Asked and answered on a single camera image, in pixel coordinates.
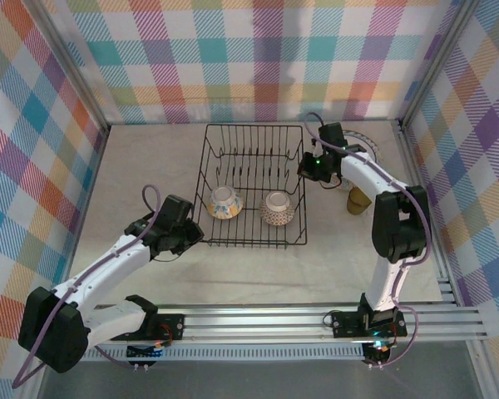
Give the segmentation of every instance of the dish rack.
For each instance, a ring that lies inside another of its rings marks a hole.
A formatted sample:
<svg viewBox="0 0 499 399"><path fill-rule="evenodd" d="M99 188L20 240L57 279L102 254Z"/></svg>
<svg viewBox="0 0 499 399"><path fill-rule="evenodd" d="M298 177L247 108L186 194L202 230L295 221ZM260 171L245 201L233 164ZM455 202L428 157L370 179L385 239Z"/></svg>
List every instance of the dish rack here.
<svg viewBox="0 0 499 399"><path fill-rule="evenodd" d="M301 126L207 125L194 200L203 242L251 248L305 245L305 182L297 174L303 153ZM207 212L210 193L219 185L230 185L244 199L244 208L232 219L215 219ZM270 191L285 192L294 206L294 218L284 226L260 218L260 202Z"/></svg>

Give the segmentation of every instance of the white table surface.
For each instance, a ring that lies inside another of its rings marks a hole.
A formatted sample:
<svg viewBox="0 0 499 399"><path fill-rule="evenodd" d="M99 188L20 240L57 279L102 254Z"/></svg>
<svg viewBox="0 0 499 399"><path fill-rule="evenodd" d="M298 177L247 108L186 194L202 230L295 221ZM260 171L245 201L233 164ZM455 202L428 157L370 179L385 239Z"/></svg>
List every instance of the white table surface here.
<svg viewBox="0 0 499 399"><path fill-rule="evenodd" d="M370 137L382 151L388 172L407 181L389 122L343 126ZM113 126L71 276L107 251L129 223L148 213L141 200L145 184L157 185L163 198L175 194L194 201L204 133L201 124ZM304 139L307 149L309 135ZM346 211L345 191L322 190L307 181L306 194L307 245L285 250L197 244L175 262L147 264L103 302L118 303L133 293L153 303L179 304L358 301L370 284L376 259L371 241L373 206L352 216ZM410 271L401 300L441 300L433 259Z"/></svg>

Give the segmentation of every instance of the bowl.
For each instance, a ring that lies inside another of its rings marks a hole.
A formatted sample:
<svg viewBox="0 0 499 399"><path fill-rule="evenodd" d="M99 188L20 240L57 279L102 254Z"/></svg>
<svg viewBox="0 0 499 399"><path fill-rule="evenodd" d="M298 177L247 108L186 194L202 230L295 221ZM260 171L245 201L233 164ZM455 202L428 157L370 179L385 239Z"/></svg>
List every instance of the bowl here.
<svg viewBox="0 0 499 399"><path fill-rule="evenodd" d="M273 226L283 226L294 218L294 207L289 196L282 191L272 191L260 203L260 217Z"/></svg>
<svg viewBox="0 0 499 399"><path fill-rule="evenodd" d="M221 185L210 193L207 211L213 218L231 219L240 213L244 201L233 187Z"/></svg>

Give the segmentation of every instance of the plaid fabric backdrop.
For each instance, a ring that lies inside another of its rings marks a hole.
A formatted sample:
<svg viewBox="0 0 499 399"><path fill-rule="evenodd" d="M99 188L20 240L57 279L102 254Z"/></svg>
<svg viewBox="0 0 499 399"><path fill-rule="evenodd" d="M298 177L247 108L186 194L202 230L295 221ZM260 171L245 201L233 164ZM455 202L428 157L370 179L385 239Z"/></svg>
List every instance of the plaid fabric backdrop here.
<svg viewBox="0 0 499 399"><path fill-rule="evenodd" d="M0 399L27 355L26 297L70 259L101 143L21 1L0 1Z"/></svg>
<svg viewBox="0 0 499 399"><path fill-rule="evenodd" d="M499 365L499 0L483 0L413 122L452 271Z"/></svg>
<svg viewBox="0 0 499 399"><path fill-rule="evenodd" d="M457 2L45 1L106 117L126 124L392 119Z"/></svg>

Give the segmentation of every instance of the black wire dish rack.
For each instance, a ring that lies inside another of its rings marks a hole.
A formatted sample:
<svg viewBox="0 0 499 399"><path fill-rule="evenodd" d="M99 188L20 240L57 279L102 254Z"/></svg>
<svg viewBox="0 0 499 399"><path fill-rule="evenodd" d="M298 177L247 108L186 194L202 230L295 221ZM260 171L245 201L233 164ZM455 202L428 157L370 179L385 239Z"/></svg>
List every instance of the black wire dish rack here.
<svg viewBox="0 0 499 399"><path fill-rule="evenodd" d="M194 200L203 242L285 249L307 244L305 183L297 174L302 134L301 126L207 125ZM244 208L232 219L215 219L207 212L210 193L219 185L233 187L244 199ZM294 218L284 226L260 218L260 203L270 191L290 197Z"/></svg>

